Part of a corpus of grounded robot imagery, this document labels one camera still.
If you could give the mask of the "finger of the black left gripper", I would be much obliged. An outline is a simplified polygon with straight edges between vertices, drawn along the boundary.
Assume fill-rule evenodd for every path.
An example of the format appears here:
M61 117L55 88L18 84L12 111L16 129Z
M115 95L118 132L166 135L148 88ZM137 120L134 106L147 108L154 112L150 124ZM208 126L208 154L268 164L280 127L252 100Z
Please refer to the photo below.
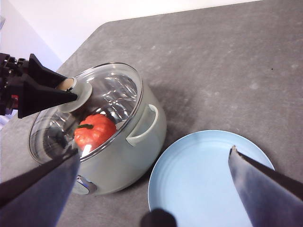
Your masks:
M36 82L24 82L19 96L18 118L38 113L42 110L75 101L77 95L68 91L46 87Z
M39 85L52 88L56 88L67 79L67 77L43 66L33 53L30 54L28 60L28 74Z

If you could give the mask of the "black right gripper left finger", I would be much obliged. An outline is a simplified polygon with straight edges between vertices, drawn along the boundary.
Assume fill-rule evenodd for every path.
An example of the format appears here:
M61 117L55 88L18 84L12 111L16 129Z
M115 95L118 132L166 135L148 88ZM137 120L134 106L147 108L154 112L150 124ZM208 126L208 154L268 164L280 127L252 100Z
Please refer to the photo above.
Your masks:
M0 184L2 227L54 227L76 181L80 160L69 150Z

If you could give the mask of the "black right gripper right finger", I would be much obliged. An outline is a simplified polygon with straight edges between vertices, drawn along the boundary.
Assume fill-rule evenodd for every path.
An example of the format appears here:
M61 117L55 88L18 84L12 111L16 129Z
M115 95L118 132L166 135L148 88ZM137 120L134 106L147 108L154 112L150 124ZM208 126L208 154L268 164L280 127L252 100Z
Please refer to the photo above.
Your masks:
M254 227L301 227L303 184L240 153L232 146L228 165Z

